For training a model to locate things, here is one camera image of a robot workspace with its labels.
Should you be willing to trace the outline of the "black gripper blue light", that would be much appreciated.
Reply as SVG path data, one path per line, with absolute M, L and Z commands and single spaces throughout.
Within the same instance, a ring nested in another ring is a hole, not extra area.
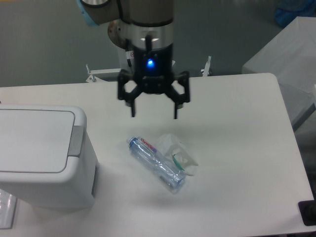
M 178 109 L 184 103 L 190 102 L 190 74 L 183 71 L 178 75 L 172 72 L 173 45 L 146 51 L 134 47 L 134 74 L 121 69 L 118 74 L 118 99 L 124 100 L 131 108 L 131 116 L 135 117 L 135 100 L 142 93 L 166 94 L 174 102 L 174 119 L 177 119 Z M 136 86 L 131 92 L 126 92 L 125 85 L 134 81 Z M 177 81 L 184 88 L 179 94 L 172 83 Z

